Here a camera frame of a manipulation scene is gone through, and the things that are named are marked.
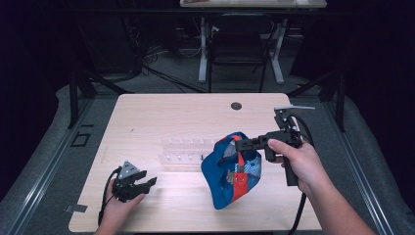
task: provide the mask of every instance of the person's left hand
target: person's left hand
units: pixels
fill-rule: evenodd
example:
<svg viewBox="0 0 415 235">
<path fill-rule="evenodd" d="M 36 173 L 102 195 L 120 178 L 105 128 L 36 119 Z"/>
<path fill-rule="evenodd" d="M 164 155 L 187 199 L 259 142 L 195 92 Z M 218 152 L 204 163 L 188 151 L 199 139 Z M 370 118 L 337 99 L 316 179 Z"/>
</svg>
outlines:
<svg viewBox="0 0 415 235">
<path fill-rule="evenodd" d="M 101 225 L 95 234 L 116 234 L 122 224 L 128 219 L 129 214 L 143 199 L 144 194 L 140 194 L 134 199 L 125 203 L 120 202 L 113 197 L 114 179 L 110 181 L 107 190 L 106 201 L 110 199 L 105 206 L 104 216 Z"/>
</svg>

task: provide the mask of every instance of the cap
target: cap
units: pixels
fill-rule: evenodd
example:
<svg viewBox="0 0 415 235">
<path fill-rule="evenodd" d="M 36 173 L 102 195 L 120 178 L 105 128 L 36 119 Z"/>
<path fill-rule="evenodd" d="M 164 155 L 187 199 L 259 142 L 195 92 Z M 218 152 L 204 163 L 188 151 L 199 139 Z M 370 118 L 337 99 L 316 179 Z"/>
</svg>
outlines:
<svg viewBox="0 0 415 235">
<path fill-rule="evenodd" d="M 202 173 L 210 188 L 213 206 L 221 210 L 255 187 L 260 179 L 261 155 L 256 150 L 237 152 L 235 141 L 248 139 L 242 132 L 227 135 L 202 161 Z"/>
</svg>

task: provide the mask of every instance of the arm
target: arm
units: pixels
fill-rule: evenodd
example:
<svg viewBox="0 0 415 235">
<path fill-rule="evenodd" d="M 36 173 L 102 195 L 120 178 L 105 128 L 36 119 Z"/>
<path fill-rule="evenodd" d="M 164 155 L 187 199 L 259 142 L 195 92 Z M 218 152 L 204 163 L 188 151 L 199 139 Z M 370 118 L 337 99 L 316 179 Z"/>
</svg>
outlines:
<svg viewBox="0 0 415 235">
<path fill-rule="evenodd" d="M 294 173 L 299 177 L 299 188 L 308 197 L 325 233 L 374 234 L 333 185 L 310 144 L 303 143 L 296 149 L 271 139 L 268 146 L 290 160 Z"/>
<path fill-rule="evenodd" d="M 110 200 L 105 206 L 104 217 L 95 232 L 96 235 L 116 234 L 122 224 L 128 219 L 134 207 L 144 199 L 144 194 L 140 194 L 126 203 L 120 202 L 113 197 L 113 183 L 114 180 L 110 182 L 107 190 L 106 198 Z"/>
</svg>

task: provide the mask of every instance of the hand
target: hand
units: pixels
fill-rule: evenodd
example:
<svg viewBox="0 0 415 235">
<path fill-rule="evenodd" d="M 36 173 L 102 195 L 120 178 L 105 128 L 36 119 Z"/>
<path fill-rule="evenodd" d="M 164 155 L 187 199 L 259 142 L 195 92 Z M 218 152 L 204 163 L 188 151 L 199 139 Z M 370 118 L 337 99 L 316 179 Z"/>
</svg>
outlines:
<svg viewBox="0 0 415 235">
<path fill-rule="evenodd" d="M 106 201 L 110 200 L 105 206 L 103 220 L 95 234 L 116 234 L 122 224 L 128 219 L 134 207 L 144 199 L 144 194 L 140 194 L 130 201 L 120 202 L 113 197 L 113 184 L 114 180 L 111 180 L 106 196 Z"/>
<path fill-rule="evenodd" d="M 290 160 L 293 172 L 299 178 L 299 188 L 303 193 L 308 194 L 311 188 L 331 183 L 320 158 L 310 144 L 303 142 L 296 149 L 279 140 L 270 139 L 268 140 L 268 146 L 275 153 L 281 154 Z M 283 162 L 283 157 L 277 156 L 276 158 L 276 163 Z"/>
</svg>

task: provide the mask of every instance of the forearm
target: forearm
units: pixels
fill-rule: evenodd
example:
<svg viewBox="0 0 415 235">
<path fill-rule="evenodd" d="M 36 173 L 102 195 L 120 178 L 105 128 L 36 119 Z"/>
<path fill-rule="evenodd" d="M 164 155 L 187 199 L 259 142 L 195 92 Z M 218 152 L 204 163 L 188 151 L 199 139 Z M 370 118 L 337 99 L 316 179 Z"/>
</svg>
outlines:
<svg viewBox="0 0 415 235">
<path fill-rule="evenodd" d="M 330 180 L 310 189 L 307 197 L 326 234 L 374 234 Z"/>
</svg>

